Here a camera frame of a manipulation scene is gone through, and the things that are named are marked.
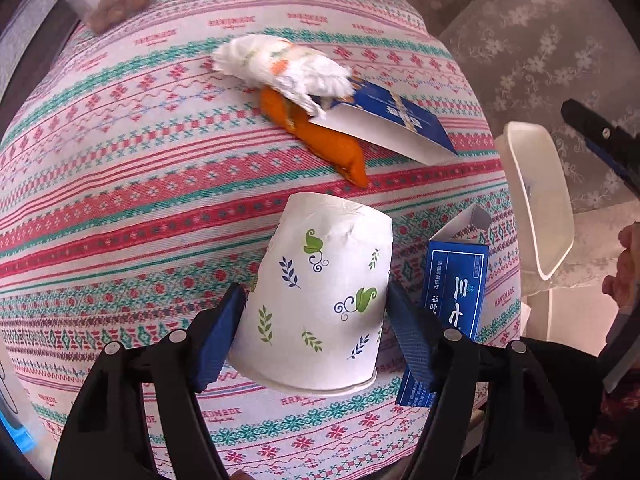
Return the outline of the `person's right hand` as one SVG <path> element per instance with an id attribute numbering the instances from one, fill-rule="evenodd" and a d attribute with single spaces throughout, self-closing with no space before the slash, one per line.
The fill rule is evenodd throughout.
<path id="1" fill-rule="evenodd" d="M 620 309 L 630 309 L 639 284 L 639 223 L 625 226 L 618 233 L 623 251 L 616 261 L 616 272 L 602 282 L 602 292 L 610 296 Z"/>

